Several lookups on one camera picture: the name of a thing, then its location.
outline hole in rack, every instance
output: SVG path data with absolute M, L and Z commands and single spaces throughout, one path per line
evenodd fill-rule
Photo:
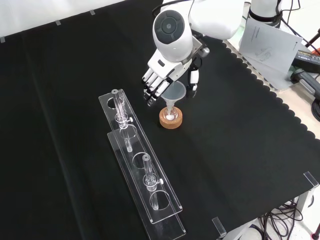
M 110 108 L 110 109 L 116 109 L 116 105 L 115 105 L 115 101 L 114 98 L 111 97 L 108 99 L 108 101 L 106 102 L 106 105 Z
M 138 152 L 136 155 L 133 156 L 132 158 L 132 164 L 138 168 L 138 169 L 144 169 L 144 155 L 146 155 L 147 153 L 145 152 Z
M 126 128 L 120 129 L 120 135 L 124 139 L 132 139 L 137 135 L 137 128 L 132 124 L 128 124 Z
M 170 196 L 166 191 L 158 190 L 150 195 L 149 202 L 154 210 L 164 210 L 170 204 Z

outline acrylic stand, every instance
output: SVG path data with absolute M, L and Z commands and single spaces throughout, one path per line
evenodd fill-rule
M 108 138 L 149 238 L 185 235 L 177 215 L 182 206 L 124 91 L 114 89 L 99 100 L 112 130 Z

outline white wall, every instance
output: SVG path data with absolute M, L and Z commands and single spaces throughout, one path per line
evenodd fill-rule
M 0 0 L 0 37 L 123 0 Z

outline robot finger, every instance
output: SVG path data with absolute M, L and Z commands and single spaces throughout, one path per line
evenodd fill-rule
M 153 105 L 161 96 L 161 94 L 164 93 L 165 90 L 167 90 L 171 83 L 173 83 L 173 81 L 169 78 L 161 82 L 161 84 L 151 93 L 151 97 L 148 101 L 148 106 Z
M 158 75 L 155 73 L 152 73 L 152 75 L 149 77 L 149 79 L 145 82 L 146 87 L 150 87 L 151 84 L 155 82 L 156 79 L 158 79 Z
M 150 86 L 148 86 L 148 84 L 145 84 L 145 92 L 143 95 L 143 98 L 148 101 L 151 97 L 151 93 L 158 87 L 158 85 L 162 82 L 163 80 L 161 79 L 161 77 L 157 77 L 151 84 Z
M 151 68 L 149 68 L 146 73 L 142 77 L 142 83 L 145 84 L 147 80 L 150 78 L 150 76 L 154 73 Z

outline paper sheet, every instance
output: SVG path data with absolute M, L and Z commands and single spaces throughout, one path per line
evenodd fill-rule
M 239 52 L 287 74 L 302 38 L 248 18 Z

